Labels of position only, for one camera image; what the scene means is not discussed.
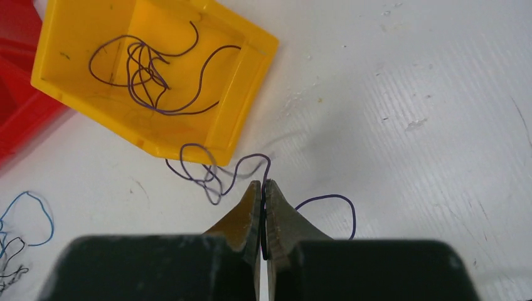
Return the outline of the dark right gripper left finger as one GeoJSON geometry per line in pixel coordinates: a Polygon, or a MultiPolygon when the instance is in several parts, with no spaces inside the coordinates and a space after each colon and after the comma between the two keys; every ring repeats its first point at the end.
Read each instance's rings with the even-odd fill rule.
{"type": "Polygon", "coordinates": [[[87,235],[60,253],[39,300],[258,300],[261,187],[202,234],[87,235]]]}

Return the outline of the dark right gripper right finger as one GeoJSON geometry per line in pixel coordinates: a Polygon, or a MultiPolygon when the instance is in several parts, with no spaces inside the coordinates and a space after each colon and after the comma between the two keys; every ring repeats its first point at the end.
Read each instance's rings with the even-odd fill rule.
{"type": "Polygon", "coordinates": [[[479,300],[457,252],[436,240],[335,240],[263,184],[270,300],[479,300]]]}

